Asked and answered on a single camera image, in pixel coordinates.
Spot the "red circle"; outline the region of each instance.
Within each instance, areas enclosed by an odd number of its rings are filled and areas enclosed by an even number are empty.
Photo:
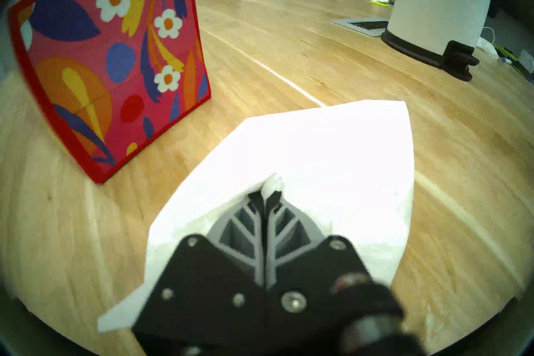
[[[121,120],[125,123],[132,123],[139,117],[145,105],[143,99],[138,94],[128,97],[121,107]]]

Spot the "yellow leaf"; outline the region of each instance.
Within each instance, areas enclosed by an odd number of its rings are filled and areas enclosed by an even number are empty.
[[[160,39],[155,34],[154,29],[152,27],[150,27],[150,32],[152,34],[152,38],[156,42],[157,49],[160,51],[161,56],[165,59],[167,64],[170,64],[173,67],[173,70],[175,70],[176,72],[183,72],[184,63],[174,57],[171,52],[165,48],[165,46],[161,43]]]
[[[86,85],[83,83],[82,78],[70,67],[63,69],[61,72],[61,77],[63,78],[65,85],[71,90],[71,92],[74,93],[74,96],[76,96],[82,107],[87,110],[94,132],[97,134],[100,140],[104,142],[104,136],[100,130],[100,124],[98,123],[96,110],[94,109],[94,105],[89,100]]]
[[[131,37],[137,31],[139,23],[141,21],[141,15],[143,14],[143,7],[145,5],[145,0],[131,0],[130,9],[128,13],[122,19],[122,32],[126,33],[128,30],[128,35]]]
[[[126,149],[126,155],[130,155],[134,150],[137,149],[137,144],[135,142],[132,142],[128,145],[128,148]]]

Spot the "wooden table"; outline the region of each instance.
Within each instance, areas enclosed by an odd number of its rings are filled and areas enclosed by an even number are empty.
[[[1,83],[1,269],[30,311],[95,353],[142,354],[130,331],[97,335],[97,317],[142,283],[150,224],[182,180],[248,117],[362,99],[410,113],[414,206],[392,286],[407,329],[438,351],[521,294],[534,263],[532,84],[479,50],[464,83],[328,22],[389,16],[366,0],[197,5],[213,98],[102,186],[59,150],[19,75]]]

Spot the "red border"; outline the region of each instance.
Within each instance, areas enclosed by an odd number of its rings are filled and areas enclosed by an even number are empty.
[[[139,152],[141,152],[141,150],[143,150],[148,145],[150,145],[150,143],[152,143],[155,139],[157,139],[164,132],[166,132],[171,126],[176,124],[178,121],[180,121],[185,116],[187,116],[191,111],[193,111],[198,106],[200,106],[201,104],[203,104],[204,102],[206,102],[208,99],[211,98],[212,90],[209,84],[208,74],[206,73],[206,79],[208,82],[208,91],[204,98],[198,101],[187,112],[184,112],[177,119],[167,124],[163,129],[157,131],[157,133],[154,134],[153,137],[145,141],[141,146],[139,146],[130,155],[126,156],[121,161],[119,161],[108,172],[106,173],[102,172],[100,168],[97,166],[96,162],[91,158],[91,156],[83,148],[81,142],[77,139],[76,135],[74,135],[74,132],[70,129],[67,123],[63,119],[61,119],[55,112],[52,102],[48,99],[48,96],[45,93],[43,86],[41,85],[41,82],[39,81],[37,77],[35,69],[33,65],[31,64],[29,55],[26,52],[26,48],[24,47],[23,38],[20,34],[20,29],[19,29],[18,14],[24,8],[26,8],[27,6],[31,5],[32,3],[36,1],[37,0],[20,0],[9,9],[9,16],[8,16],[9,32],[10,32],[11,42],[13,44],[13,49],[15,51],[15,56],[19,62],[20,69],[24,74],[26,83],[28,84],[31,91],[33,92],[34,97],[37,100],[37,103],[39,104],[39,106],[41,107],[43,114],[47,118],[48,122],[50,123],[52,128],[55,130],[55,132],[58,134],[59,138],[64,143],[65,147],[68,149],[71,155],[74,157],[74,159],[77,161],[79,166],[81,166],[81,168],[96,184],[103,184],[115,172],[117,172],[120,168],[122,168],[125,164],[127,164],[134,156],[136,156]],[[199,29],[199,24],[198,24],[198,17],[196,15],[195,0],[192,0],[192,4],[193,4],[195,26],[196,26],[196,34],[200,42],[200,48],[202,50],[202,42],[200,40],[200,29]]]

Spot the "white flower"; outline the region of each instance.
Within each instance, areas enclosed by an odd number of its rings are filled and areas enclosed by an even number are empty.
[[[31,46],[31,38],[33,37],[33,29],[29,20],[26,20],[23,25],[20,26],[20,34],[23,37],[24,47],[29,50]]]
[[[100,18],[109,23],[117,14],[124,17],[130,9],[130,0],[97,0],[97,8],[101,8]]]
[[[157,34],[161,38],[170,36],[171,38],[178,37],[178,30],[181,28],[181,19],[176,16],[176,11],[172,8],[165,10],[161,17],[154,19],[154,25],[159,28]]]
[[[157,89],[164,93],[168,90],[175,91],[178,88],[180,72],[175,72],[171,65],[167,65],[154,77],[154,83],[157,83]]]

